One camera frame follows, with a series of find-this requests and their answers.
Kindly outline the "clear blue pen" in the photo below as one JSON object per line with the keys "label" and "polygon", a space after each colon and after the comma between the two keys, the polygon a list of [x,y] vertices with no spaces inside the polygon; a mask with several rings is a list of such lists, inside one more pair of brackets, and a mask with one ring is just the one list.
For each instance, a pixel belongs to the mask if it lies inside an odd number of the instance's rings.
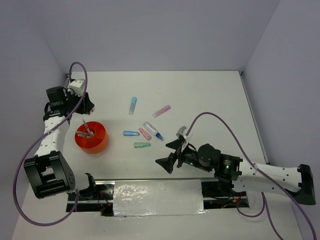
{"label": "clear blue pen", "polygon": [[86,130],[87,130],[88,135],[90,136],[89,132],[90,132],[91,130],[90,130],[88,124],[86,123],[86,121],[85,121],[84,119],[82,119],[82,122],[83,122],[83,124],[84,124],[84,126],[85,126],[85,128],[86,128]]}
{"label": "clear blue pen", "polygon": [[78,133],[76,135],[79,137],[82,137],[82,138],[91,138],[91,136],[89,136],[89,135],[78,134]]}

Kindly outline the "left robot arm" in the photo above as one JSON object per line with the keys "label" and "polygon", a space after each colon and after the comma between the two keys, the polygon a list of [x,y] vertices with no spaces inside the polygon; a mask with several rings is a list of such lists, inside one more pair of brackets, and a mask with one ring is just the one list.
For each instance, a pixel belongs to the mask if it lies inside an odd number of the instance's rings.
{"label": "left robot arm", "polygon": [[33,157],[24,161],[23,167],[35,196],[43,199],[79,189],[82,198],[91,200],[97,196],[98,187],[93,176],[85,173],[75,176],[63,156],[63,146],[71,111],[89,115],[94,108],[84,86],[52,87],[46,90],[49,101],[44,107],[44,133]]}

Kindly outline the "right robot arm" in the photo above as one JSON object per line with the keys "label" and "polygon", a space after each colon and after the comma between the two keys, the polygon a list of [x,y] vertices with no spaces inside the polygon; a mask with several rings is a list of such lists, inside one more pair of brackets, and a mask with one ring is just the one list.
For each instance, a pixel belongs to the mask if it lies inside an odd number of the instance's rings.
{"label": "right robot arm", "polygon": [[166,144],[173,149],[168,157],[155,162],[169,174],[174,167],[183,164],[205,172],[212,172],[217,179],[217,190],[223,196],[240,192],[264,192],[290,195],[301,205],[316,204],[313,175],[309,165],[298,167],[278,167],[259,163],[249,163],[238,156],[223,154],[210,144],[198,149],[180,136]]}

